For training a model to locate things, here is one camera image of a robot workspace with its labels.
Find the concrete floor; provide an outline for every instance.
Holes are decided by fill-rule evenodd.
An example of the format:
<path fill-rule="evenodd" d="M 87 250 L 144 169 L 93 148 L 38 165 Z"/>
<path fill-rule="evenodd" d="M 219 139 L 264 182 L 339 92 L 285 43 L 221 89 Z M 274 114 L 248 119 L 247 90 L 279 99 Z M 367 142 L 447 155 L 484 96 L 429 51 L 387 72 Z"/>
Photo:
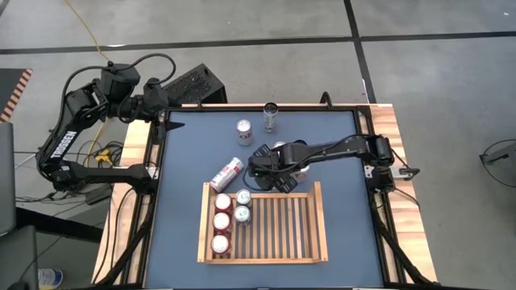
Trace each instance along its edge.
<path fill-rule="evenodd" d="M 72 1 L 100 44 L 155 44 L 225 39 L 350 36 L 340 0 L 100 0 Z M 408 35 L 516 30 L 510 0 L 352 0 L 361 35 Z M 10 0 L 0 17 L 0 49 L 90 46 L 85 29 L 61 0 Z M 516 131 L 513 102 L 516 38 L 363 43 L 378 102 L 393 103 L 439 281 L 445 285 L 510 289 L 516 284 L 516 190 L 491 180 L 478 155 Z M 132 62 L 150 51 L 108 52 Z M 205 63 L 226 85 L 230 102 L 365 102 L 352 43 L 169 49 L 177 75 Z M 93 52 L 0 56 L 3 68 L 33 68 L 15 115 L 15 148 L 34 151 L 54 127 L 60 91 L 78 68 L 103 64 Z M 169 67 L 150 60 L 143 79 Z M 77 77 L 72 87 L 95 73 Z M 96 128 L 73 147 L 92 139 Z M 123 141 L 125 126 L 110 122 L 101 138 Z M 17 155 L 16 161 L 26 155 Z M 507 172 L 497 172 L 508 182 Z M 41 197 L 52 186 L 31 168 L 16 174 L 20 196 Z M 27 205 L 54 214 L 65 205 Z M 77 208 L 64 218 L 101 222 L 106 205 Z M 40 249 L 52 242 L 40 239 Z M 65 287 L 86 286 L 98 246 L 61 240 L 40 260 L 69 274 Z M 64 249 L 76 252 L 70 259 Z"/>

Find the slatted wooden tray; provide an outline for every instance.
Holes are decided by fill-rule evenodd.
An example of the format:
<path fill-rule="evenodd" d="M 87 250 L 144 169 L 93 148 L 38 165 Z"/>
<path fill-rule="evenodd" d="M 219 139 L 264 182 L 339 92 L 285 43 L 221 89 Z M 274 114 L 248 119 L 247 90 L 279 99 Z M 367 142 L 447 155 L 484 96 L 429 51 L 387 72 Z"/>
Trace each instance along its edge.
<path fill-rule="evenodd" d="M 321 184 L 309 193 L 252 193 L 252 221 L 237 226 L 232 218 L 231 252 L 211 250 L 216 192 L 202 190 L 198 262 L 212 264 L 320 263 L 328 260 Z M 229 194 L 233 208 L 235 194 Z"/>

